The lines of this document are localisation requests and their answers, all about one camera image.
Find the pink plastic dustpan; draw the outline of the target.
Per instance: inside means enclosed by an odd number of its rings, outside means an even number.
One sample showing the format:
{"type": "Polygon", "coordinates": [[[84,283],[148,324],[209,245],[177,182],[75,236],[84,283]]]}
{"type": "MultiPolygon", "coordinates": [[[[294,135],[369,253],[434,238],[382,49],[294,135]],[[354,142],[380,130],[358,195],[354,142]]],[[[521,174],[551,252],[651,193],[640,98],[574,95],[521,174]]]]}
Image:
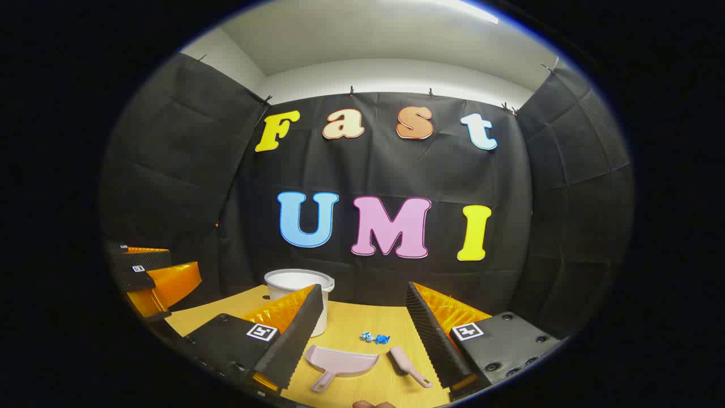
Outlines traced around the pink plastic dustpan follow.
{"type": "Polygon", "coordinates": [[[311,345],[305,352],[305,359],[323,372],[311,387],[313,392],[322,393],[336,377],[357,377],[369,372],[378,363],[379,355],[350,353],[311,345]]]}

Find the small pink broom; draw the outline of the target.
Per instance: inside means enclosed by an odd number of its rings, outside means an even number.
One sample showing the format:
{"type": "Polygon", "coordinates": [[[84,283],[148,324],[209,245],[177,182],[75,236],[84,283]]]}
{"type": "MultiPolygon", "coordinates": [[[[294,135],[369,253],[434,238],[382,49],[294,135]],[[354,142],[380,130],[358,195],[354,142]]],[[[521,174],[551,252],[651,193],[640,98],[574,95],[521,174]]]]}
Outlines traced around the small pink broom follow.
{"type": "Polygon", "coordinates": [[[415,365],[412,363],[412,360],[401,347],[391,347],[388,355],[392,361],[394,369],[397,372],[400,372],[403,375],[409,375],[412,379],[414,379],[414,381],[424,388],[431,388],[433,386],[433,383],[428,380],[427,377],[420,374],[417,369],[415,369],[415,365]]]}

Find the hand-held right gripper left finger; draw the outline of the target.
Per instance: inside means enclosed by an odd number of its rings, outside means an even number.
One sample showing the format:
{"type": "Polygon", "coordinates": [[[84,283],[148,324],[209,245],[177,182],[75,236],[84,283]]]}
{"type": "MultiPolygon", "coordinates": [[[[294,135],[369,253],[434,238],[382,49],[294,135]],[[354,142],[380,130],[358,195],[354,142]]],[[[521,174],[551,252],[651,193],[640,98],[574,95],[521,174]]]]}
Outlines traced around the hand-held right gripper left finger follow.
{"type": "Polygon", "coordinates": [[[184,352],[239,388],[279,393],[290,385],[322,312],[321,285],[312,284],[241,318],[220,313],[184,336],[184,352]]]}

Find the white garbage bin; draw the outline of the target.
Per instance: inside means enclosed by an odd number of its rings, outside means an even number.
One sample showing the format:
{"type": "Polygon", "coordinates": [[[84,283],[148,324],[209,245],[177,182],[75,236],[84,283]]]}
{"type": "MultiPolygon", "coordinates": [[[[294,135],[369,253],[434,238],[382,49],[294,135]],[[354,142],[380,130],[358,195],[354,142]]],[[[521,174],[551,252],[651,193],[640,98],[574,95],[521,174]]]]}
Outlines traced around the white garbage bin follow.
{"type": "Polygon", "coordinates": [[[319,284],[323,292],[323,312],[311,337],[320,336],[326,331],[328,323],[329,293],[335,287],[334,278],[318,271],[308,269],[279,269],[267,272],[264,275],[270,300],[279,300],[285,295],[292,294],[310,285],[319,284]]]}

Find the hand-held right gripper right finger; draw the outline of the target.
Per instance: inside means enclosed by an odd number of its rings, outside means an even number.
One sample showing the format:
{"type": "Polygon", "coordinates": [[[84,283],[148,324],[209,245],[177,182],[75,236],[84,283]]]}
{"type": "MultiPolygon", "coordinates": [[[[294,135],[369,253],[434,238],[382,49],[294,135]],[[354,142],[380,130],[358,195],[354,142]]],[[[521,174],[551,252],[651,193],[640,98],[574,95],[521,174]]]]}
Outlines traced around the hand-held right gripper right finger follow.
{"type": "Polygon", "coordinates": [[[514,312],[489,315],[416,282],[407,285],[406,308],[453,401],[524,372],[561,344],[514,312]]]}

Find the wooden desktop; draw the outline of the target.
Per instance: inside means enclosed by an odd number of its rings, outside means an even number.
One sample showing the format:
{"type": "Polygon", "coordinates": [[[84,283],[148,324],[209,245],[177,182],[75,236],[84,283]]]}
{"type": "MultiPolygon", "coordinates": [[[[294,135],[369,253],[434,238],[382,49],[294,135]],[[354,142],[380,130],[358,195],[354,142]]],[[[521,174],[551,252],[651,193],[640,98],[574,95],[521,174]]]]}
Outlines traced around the wooden desktop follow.
{"type": "Polygon", "coordinates": [[[435,408],[450,403],[450,389],[440,385],[405,307],[329,300],[328,327],[308,344],[352,353],[378,354],[380,359],[364,375],[335,378],[324,392],[316,393],[311,387],[321,372],[305,358],[300,358],[290,386],[282,392],[288,400],[319,408],[351,408],[359,400],[374,405],[388,401],[396,408],[435,408]],[[386,345],[377,345],[375,341],[368,343],[360,340],[362,332],[371,332],[374,336],[388,335],[390,339],[386,345]],[[399,376],[394,372],[387,356],[393,346],[406,352],[415,369],[433,383],[431,388],[423,388],[409,375],[399,376]]]}

